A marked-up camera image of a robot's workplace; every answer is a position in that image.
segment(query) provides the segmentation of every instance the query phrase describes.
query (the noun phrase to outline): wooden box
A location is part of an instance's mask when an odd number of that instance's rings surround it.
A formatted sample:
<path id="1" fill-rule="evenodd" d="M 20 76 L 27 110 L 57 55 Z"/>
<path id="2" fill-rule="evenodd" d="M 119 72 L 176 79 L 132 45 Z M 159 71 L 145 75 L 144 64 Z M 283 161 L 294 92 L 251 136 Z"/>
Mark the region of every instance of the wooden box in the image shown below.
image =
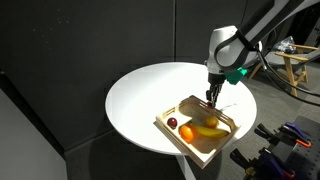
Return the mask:
<path id="1" fill-rule="evenodd" d="M 219 124 L 217 128 L 229 131 L 223 138 L 208 138 L 195 136 L 188 144 L 179 134 L 179 127 L 192 121 L 194 124 L 205 126 L 208 116 L 217 116 Z M 167 125 L 167 120 L 174 117 L 178 121 L 175 129 Z M 156 116 L 158 128 L 174 143 L 181 152 L 188 154 L 202 169 L 220 152 L 226 143 L 239 129 L 234 121 L 217 109 L 207 107 L 207 104 L 195 96 L 190 96 L 181 101 L 179 105 Z"/>

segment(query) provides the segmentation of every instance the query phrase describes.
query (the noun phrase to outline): white tabletop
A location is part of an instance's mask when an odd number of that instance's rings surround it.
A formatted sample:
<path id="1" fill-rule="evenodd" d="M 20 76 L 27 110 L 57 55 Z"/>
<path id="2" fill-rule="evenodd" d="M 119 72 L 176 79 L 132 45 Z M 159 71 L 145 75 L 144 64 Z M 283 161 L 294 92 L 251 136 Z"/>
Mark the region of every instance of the white tabletop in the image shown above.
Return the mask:
<path id="1" fill-rule="evenodd" d="M 200 64 L 171 62 L 137 69 L 110 89 L 105 104 L 108 118 L 123 137 L 140 147 L 164 154 L 184 154 L 154 125 L 156 115 L 190 95 L 207 101 L 207 79 L 207 68 Z M 257 114 L 254 97 L 241 82 L 224 83 L 216 108 L 223 109 L 241 126 L 229 143 L 249 131 Z"/>

